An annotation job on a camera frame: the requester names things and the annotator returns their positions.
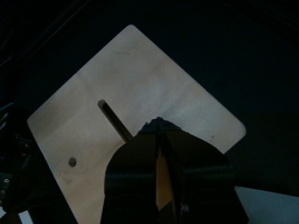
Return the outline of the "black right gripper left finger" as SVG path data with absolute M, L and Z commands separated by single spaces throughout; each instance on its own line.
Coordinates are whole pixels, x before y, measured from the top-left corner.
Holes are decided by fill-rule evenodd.
M 159 122 L 144 125 L 108 162 L 100 224 L 155 224 Z

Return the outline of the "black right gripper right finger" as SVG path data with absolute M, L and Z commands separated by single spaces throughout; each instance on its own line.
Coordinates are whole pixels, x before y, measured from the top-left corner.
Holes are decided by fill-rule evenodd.
M 158 120 L 178 224 L 248 224 L 230 161 L 206 141 Z

